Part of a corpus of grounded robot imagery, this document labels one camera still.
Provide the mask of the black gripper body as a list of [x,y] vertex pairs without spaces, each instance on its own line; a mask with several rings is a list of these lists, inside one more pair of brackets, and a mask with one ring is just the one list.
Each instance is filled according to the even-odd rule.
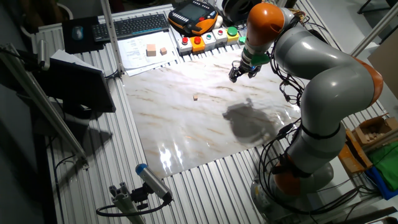
[[251,72],[251,71],[260,72],[261,67],[262,67],[261,65],[260,66],[253,66],[249,62],[245,61],[244,59],[241,59],[238,68],[239,68],[239,71],[241,73],[241,76],[245,75],[245,74],[248,76],[248,73]]

